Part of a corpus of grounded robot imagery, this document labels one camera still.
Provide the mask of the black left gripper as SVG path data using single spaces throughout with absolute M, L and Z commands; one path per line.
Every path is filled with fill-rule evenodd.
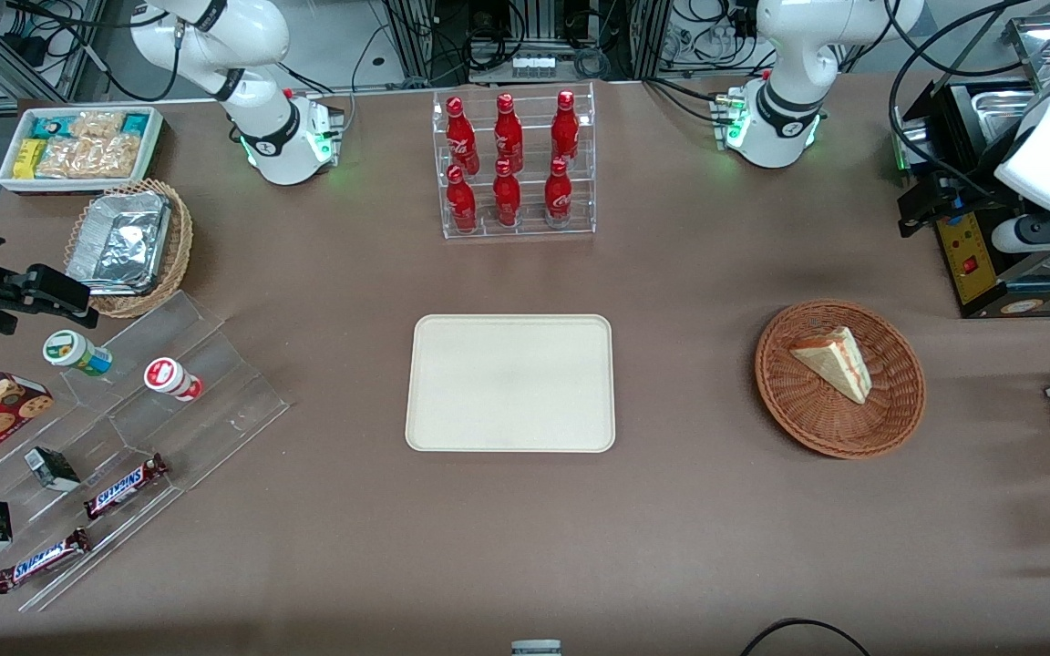
M 952 219 L 952 229 L 990 241 L 999 225 L 1016 220 L 1026 212 L 1017 192 L 991 176 L 978 183 L 962 176 L 929 173 L 901 195 L 899 234 L 904 240 L 936 221 Z

